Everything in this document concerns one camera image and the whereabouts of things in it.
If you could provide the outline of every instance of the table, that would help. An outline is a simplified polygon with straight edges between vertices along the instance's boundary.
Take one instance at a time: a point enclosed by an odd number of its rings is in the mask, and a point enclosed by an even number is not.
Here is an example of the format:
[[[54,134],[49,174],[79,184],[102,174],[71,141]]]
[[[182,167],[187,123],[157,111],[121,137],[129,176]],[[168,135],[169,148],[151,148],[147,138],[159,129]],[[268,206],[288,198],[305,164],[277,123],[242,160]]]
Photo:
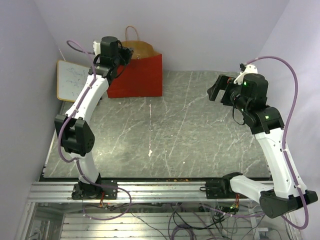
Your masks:
[[[219,74],[165,71],[163,97],[102,96],[90,120],[95,135],[92,154],[101,176],[195,178],[241,172],[269,177],[263,151],[249,127],[233,120],[231,107],[208,100],[207,89]],[[71,105],[65,102],[61,113]],[[238,111],[235,118],[242,121]],[[75,164],[60,159],[56,134],[44,177],[78,177]]]

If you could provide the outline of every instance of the gray marble surface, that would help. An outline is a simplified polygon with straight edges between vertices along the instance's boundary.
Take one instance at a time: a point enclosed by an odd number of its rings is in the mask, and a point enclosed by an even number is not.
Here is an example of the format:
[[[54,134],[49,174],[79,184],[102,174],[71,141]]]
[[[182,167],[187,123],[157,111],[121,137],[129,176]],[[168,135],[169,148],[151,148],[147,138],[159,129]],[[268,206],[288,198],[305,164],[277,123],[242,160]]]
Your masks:
[[[167,71],[163,97],[109,99],[105,94],[90,121],[92,154],[101,176],[222,177],[239,171],[247,177],[268,177],[250,129],[234,122],[231,107],[208,99],[207,89],[219,74]],[[61,111],[70,106],[66,102]],[[239,112],[235,117],[242,121]],[[44,176],[78,177],[75,164],[59,158],[56,135]]]

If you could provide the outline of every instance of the whiteboard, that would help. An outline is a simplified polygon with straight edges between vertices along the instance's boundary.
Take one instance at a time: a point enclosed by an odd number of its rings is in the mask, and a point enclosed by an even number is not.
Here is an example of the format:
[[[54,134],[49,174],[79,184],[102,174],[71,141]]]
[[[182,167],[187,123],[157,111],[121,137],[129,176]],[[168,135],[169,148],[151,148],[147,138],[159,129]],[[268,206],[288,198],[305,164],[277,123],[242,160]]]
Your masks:
[[[75,102],[85,86],[88,71],[89,67],[87,66],[59,60],[57,62],[57,98]]]

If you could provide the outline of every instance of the bag handle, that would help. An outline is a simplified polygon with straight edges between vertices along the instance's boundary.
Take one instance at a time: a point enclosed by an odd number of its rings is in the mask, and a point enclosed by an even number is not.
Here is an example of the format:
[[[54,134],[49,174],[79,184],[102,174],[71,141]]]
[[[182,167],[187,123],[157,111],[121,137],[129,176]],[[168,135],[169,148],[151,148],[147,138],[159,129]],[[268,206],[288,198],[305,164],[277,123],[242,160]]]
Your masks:
[[[140,41],[138,30],[134,26],[130,26],[130,25],[125,28],[125,32],[124,32],[125,40],[128,41],[128,28],[133,28],[134,29],[134,31],[136,33],[136,38],[137,38],[138,41]]]

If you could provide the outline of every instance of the white wall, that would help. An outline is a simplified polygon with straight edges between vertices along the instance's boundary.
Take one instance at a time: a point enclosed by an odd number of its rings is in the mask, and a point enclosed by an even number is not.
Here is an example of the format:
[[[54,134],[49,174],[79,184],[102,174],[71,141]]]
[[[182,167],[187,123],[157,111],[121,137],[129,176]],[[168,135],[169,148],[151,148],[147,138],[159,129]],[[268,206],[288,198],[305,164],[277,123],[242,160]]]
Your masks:
[[[260,56],[275,55],[287,60],[299,80],[296,109],[287,142],[294,162],[310,190],[320,193],[320,1],[291,0],[264,45]],[[259,72],[269,81],[268,103],[286,120],[294,94],[294,80],[288,69],[275,60],[260,60]],[[309,206],[310,224],[304,239],[319,239],[320,203]],[[298,212],[304,223],[304,213]]]
[[[93,39],[123,41],[125,27],[134,25],[163,53],[165,69],[220,71],[238,70],[259,54],[288,1],[35,0],[68,61],[89,64],[66,40],[91,50]]]
[[[0,1],[0,234],[17,232],[59,108],[58,47],[33,0]]]

